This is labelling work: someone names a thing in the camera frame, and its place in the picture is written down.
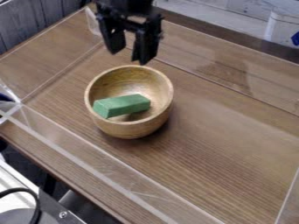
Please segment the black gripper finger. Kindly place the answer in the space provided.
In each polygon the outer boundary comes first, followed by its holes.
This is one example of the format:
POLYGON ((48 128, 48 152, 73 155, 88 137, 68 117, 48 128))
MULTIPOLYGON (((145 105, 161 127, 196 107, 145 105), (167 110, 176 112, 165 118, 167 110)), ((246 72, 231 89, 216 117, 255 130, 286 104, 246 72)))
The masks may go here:
POLYGON ((97 23, 107 49, 116 54, 127 46, 124 28, 111 17, 97 16, 97 23))
POLYGON ((135 32, 132 61, 137 61, 141 66, 145 65, 157 54, 160 35, 160 29, 137 30, 135 32))

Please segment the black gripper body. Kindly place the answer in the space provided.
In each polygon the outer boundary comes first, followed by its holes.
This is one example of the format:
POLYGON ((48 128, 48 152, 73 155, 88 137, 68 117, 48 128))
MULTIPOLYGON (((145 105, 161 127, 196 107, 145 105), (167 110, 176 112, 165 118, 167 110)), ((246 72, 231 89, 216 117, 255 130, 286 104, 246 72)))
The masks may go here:
POLYGON ((113 18, 124 31, 136 32, 145 29, 160 29, 163 36, 164 16, 153 7, 155 0, 93 0, 96 5, 96 18, 104 16, 113 18))

